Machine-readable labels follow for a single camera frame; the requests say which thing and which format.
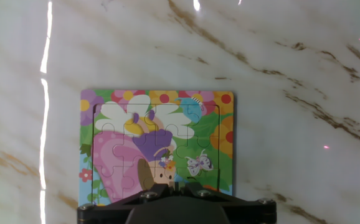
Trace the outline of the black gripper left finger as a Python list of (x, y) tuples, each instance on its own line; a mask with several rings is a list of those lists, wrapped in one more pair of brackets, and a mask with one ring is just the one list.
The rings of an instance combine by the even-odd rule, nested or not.
[(77, 208), (77, 224), (125, 223), (131, 211), (148, 202), (173, 195), (174, 188), (168, 184), (154, 184), (150, 189), (105, 206), (86, 203)]

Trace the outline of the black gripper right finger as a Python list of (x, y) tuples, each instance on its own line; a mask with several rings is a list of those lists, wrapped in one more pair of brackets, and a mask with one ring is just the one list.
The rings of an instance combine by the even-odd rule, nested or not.
[(223, 217), (229, 223), (276, 224), (277, 222), (277, 203), (270, 198), (243, 200), (205, 188), (198, 182), (186, 183), (179, 188), (179, 194), (203, 202), (204, 205), (201, 206), (203, 214), (215, 220)]

